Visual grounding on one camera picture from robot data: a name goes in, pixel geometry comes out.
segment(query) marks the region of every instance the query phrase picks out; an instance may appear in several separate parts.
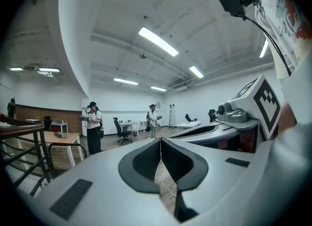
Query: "ladder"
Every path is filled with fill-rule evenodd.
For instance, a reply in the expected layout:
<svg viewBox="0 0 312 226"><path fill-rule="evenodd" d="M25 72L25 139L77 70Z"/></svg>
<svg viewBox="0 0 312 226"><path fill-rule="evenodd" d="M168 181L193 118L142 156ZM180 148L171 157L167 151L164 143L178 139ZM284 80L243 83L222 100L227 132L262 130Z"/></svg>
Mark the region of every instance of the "ladder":
<svg viewBox="0 0 312 226"><path fill-rule="evenodd" d="M170 127L175 127L175 125L176 125L176 111L175 111L175 105L174 104L172 104L172 105L170 105L170 112L169 112L169 128Z"/></svg>

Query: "woman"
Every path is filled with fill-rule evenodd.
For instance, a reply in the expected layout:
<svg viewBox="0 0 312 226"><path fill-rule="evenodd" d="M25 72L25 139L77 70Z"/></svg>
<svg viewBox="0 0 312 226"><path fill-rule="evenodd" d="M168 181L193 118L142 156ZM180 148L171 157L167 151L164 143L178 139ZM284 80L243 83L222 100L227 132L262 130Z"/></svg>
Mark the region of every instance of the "woman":
<svg viewBox="0 0 312 226"><path fill-rule="evenodd" d="M99 111L95 102L90 102L88 106L90 112L88 113L87 122L87 141L90 154L96 154L101 151L101 124L102 114Z"/></svg>
<svg viewBox="0 0 312 226"><path fill-rule="evenodd" d="M157 116L157 113L155 112L156 105L152 104L149 106L151 111L148 114L149 120L150 120L150 126L151 126L151 138L155 137L156 127L157 127L157 120L161 119L161 116Z"/></svg>

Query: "brown wall panel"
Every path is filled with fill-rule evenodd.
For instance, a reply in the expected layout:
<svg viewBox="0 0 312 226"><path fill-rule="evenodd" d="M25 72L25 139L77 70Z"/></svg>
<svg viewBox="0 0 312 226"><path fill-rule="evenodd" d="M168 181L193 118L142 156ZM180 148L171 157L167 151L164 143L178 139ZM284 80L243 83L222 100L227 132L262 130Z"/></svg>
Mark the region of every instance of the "brown wall panel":
<svg viewBox="0 0 312 226"><path fill-rule="evenodd" d="M82 134L80 115L82 115L81 111L55 110L16 104L16 119L39 119L42 122L45 116L51 116L53 122L62 120L67 122L69 132L78 132Z"/></svg>

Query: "camera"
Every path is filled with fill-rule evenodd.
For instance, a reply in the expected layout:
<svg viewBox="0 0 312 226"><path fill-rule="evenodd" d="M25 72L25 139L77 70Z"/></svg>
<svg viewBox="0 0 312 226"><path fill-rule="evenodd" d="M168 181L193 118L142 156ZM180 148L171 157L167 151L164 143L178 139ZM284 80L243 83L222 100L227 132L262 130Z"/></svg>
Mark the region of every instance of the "camera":
<svg viewBox="0 0 312 226"><path fill-rule="evenodd" d="M90 118L84 117L84 116L81 116L80 119L81 119L81 121L87 121L87 122L89 122L89 120L90 120Z"/></svg>

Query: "black cap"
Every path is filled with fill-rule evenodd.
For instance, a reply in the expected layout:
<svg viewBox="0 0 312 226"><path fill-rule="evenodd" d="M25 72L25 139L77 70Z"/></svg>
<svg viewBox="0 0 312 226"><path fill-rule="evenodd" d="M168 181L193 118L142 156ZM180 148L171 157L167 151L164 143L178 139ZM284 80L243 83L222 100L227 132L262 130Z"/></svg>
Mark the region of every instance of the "black cap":
<svg viewBox="0 0 312 226"><path fill-rule="evenodd" d="M91 107L96 106L96 105L97 105L97 104L96 104L94 101L91 101L91 102L90 102L90 105L87 106L87 108L91 108Z"/></svg>

